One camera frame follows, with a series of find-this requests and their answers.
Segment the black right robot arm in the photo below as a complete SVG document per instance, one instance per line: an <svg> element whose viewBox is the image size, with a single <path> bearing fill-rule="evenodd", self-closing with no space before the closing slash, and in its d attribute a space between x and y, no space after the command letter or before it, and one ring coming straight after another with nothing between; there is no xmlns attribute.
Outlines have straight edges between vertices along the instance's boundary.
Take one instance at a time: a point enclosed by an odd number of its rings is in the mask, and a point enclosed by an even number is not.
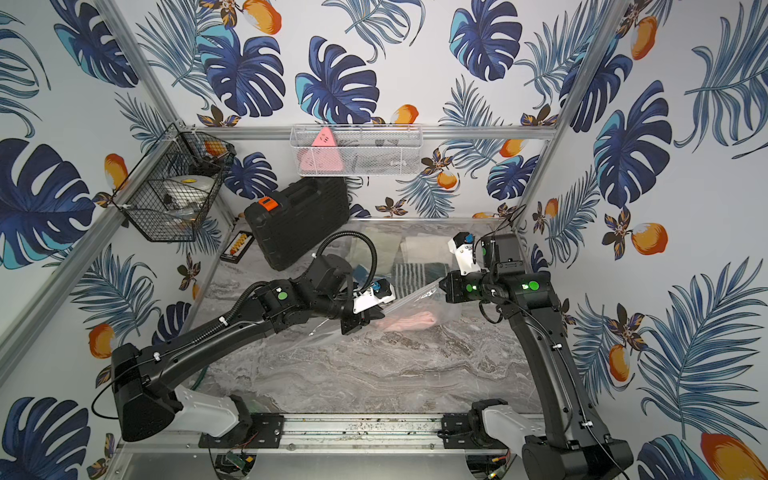
<svg viewBox="0 0 768 480"><path fill-rule="evenodd" d="M448 449L505 448L521 460L530 479L625 477L634 456L615 438L589 400L567 343L562 304L548 272L532 271L518 238L504 233L513 218L476 236L468 231L448 241L457 269L439 282L450 304L492 308L525 354L542 408L534 421L501 399L476 401L463 415L447 414L439 436Z"/></svg>

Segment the cream towel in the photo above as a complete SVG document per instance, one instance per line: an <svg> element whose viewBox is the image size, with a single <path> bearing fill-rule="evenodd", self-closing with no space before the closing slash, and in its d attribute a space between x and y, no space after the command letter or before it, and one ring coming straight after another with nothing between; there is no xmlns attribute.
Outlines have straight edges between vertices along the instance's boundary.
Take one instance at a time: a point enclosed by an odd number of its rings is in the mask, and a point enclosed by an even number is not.
<svg viewBox="0 0 768 480"><path fill-rule="evenodd" d="M376 230L364 230L363 234L371 240L376 248L377 274L390 274L400 250L401 236ZM353 267L358 265L369 267L371 258L367 244L361 240L354 239L347 260Z"/></svg>

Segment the white towel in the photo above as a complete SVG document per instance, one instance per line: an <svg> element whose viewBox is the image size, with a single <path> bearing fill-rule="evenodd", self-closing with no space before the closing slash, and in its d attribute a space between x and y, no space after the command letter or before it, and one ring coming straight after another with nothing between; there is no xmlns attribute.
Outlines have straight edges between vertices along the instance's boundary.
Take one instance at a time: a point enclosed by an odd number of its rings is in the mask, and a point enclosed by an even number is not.
<svg viewBox="0 0 768 480"><path fill-rule="evenodd" d="M405 263L450 264L453 254L449 251L450 237L440 235L417 235L406 237L401 250Z"/></svg>

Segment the green striped towel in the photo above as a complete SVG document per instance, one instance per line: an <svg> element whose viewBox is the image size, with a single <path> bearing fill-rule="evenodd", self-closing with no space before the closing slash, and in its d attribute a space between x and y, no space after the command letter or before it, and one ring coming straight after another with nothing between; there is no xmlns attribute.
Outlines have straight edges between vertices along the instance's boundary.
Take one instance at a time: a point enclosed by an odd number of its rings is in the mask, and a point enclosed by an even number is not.
<svg viewBox="0 0 768 480"><path fill-rule="evenodd" d="M394 266L391 283L398 298L405 298L426 285L444 278L450 265L440 262L400 263Z"/></svg>

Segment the clear plastic vacuum bag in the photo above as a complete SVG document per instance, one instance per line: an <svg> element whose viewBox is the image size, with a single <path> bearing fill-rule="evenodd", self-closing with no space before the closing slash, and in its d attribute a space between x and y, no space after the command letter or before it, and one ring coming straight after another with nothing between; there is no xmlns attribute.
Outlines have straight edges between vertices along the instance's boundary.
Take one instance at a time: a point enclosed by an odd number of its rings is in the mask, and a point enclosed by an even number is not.
<svg viewBox="0 0 768 480"><path fill-rule="evenodd" d="M493 231L501 223L502 220L497 217L485 219L464 218L444 220L353 220L348 222L344 228L346 230L358 231L362 234L364 230L376 230L400 235L401 243L400 250L398 251L395 260L396 265L405 263L403 260L401 244L406 237L417 235L440 235L452 238L457 233L466 231L473 234L475 239L479 239L479 237ZM449 265L449 272L458 269L454 255L452 262ZM387 279L391 283L392 271L387 275L378 275L376 273L376 278L378 280ZM384 318L405 317L419 312L429 311L437 317L438 323L426 330L432 330L439 325L458 320L460 318L460 307L457 305L450 305L446 302L445 294L438 287L438 281L426 285L405 298L398 298L396 296L394 301L383 306L383 312L385 314ZM299 351L305 353L312 350L334 348L338 345L346 345L369 336L383 335L385 333L410 334L425 331L383 332L374 327L376 321L377 320L371 321L369 325L350 335L342 335L340 326L336 321L320 318L312 319L307 325L296 328L296 330L288 335L290 345L285 349L290 352Z"/></svg>

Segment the pink towel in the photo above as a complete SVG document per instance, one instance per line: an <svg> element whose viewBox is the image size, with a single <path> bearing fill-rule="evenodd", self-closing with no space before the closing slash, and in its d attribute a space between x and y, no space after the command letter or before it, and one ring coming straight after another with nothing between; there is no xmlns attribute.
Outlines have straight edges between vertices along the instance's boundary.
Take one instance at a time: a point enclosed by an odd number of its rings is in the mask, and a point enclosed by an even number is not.
<svg viewBox="0 0 768 480"><path fill-rule="evenodd" d="M429 311L419 312L405 317L386 317L377 320L374 327L383 332L422 331L435 326L437 317Z"/></svg>

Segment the pink triangle object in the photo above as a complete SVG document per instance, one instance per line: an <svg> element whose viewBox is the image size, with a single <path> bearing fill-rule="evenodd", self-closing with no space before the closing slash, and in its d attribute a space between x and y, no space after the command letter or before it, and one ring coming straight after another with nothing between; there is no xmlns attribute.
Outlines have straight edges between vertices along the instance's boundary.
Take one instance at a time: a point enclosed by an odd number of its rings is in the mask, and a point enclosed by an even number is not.
<svg viewBox="0 0 768 480"><path fill-rule="evenodd" d="M330 127L323 127L309 147L298 152L298 171L302 176L342 173L344 162Z"/></svg>

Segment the clear wall-mounted tray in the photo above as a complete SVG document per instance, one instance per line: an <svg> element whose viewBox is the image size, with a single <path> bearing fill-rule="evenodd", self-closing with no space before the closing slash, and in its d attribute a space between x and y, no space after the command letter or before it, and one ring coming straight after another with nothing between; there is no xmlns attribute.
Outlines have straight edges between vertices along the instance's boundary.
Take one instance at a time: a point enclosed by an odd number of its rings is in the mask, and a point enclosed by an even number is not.
<svg viewBox="0 0 768 480"><path fill-rule="evenodd" d="M292 127L289 138L297 171L299 149L309 147L323 127L330 127L335 136L344 170L320 176L401 176L418 174L424 169L423 135L418 125L299 124Z"/></svg>

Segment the small black orange box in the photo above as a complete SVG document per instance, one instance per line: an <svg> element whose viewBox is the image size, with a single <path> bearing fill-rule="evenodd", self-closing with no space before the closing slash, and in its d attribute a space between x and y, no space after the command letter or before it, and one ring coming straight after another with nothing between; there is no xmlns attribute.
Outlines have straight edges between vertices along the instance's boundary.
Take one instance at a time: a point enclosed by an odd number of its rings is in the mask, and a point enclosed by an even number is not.
<svg viewBox="0 0 768 480"><path fill-rule="evenodd" d="M220 260L226 263L237 264L244 257L255 238L251 232L239 231L236 233L220 255Z"/></svg>

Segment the black plastic tool case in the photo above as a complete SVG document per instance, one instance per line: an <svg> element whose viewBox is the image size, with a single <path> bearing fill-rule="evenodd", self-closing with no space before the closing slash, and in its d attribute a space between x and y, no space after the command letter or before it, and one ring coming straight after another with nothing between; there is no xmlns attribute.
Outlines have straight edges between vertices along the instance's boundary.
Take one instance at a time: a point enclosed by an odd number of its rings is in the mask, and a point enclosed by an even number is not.
<svg viewBox="0 0 768 480"><path fill-rule="evenodd" d="M273 191L244 211L268 265L283 271L350 218L341 177L305 177Z"/></svg>

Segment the aluminium front rail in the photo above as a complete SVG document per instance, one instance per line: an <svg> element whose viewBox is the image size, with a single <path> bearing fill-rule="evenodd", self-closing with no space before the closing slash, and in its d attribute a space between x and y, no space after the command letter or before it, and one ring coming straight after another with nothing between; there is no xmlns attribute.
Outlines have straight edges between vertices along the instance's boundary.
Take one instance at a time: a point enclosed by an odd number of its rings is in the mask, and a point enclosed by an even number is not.
<svg viewBox="0 0 768 480"><path fill-rule="evenodd" d="M148 440L122 442L138 453L269 454L501 454L498 438L482 447L466 413L447 414L258 414L246 440L226 446L200 434L166 431Z"/></svg>

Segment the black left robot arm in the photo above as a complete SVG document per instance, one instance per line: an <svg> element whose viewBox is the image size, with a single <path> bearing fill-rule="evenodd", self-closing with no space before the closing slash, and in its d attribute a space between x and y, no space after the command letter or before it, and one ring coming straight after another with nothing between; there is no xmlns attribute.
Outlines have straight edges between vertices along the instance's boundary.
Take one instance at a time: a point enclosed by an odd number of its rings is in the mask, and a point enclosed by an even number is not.
<svg viewBox="0 0 768 480"><path fill-rule="evenodd" d="M318 247L307 269L294 279L248 286L224 314L170 340L142 349L132 344L112 354L110 384L123 441L139 442L165 431L201 436L203 447L247 443L257 433L252 413L237 396L193 391L184 381L236 350L312 318L336 321L349 335L384 318L395 290L374 268L357 285L351 265L325 248L345 237L340 231Z"/></svg>

